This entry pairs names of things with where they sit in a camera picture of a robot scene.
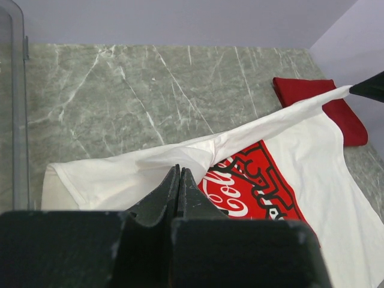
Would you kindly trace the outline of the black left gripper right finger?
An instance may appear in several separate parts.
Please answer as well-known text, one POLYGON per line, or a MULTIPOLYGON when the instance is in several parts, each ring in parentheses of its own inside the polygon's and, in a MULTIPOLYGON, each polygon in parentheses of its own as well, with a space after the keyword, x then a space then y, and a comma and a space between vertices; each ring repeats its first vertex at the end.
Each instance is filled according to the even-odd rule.
POLYGON ((172 220, 172 287, 330 287, 319 242, 294 220, 234 220, 184 168, 172 220))

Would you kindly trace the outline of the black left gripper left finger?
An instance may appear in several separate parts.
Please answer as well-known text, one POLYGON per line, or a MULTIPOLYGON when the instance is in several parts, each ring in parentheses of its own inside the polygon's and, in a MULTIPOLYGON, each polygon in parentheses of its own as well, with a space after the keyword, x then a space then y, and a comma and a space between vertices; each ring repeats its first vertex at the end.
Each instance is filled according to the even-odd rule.
POLYGON ((1 215, 2 287, 166 287, 180 168, 125 211, 1 215))

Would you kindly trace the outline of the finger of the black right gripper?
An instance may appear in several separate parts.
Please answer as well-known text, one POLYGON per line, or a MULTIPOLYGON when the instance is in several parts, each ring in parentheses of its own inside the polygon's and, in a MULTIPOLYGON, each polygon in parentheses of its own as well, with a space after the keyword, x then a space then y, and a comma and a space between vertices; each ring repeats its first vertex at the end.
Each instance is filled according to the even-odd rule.
POLYGON ((369 98, 374 101, 384 102, 384 72, 353 85, 349 89, 352 95, 369 98))

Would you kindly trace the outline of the white t shirt red print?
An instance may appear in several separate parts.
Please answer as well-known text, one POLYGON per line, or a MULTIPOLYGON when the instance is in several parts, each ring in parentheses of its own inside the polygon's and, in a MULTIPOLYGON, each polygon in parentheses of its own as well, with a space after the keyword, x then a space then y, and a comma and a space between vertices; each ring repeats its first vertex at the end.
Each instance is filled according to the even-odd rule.
POLYGON ((123 210, 178 164, 235 219, 302 220, 314 230, 334 287, 383 281, 383 223, 352 175, 343 135, 322 106, 348 86, 232 130, 119 156, 51 163, 43 210, 123 210))

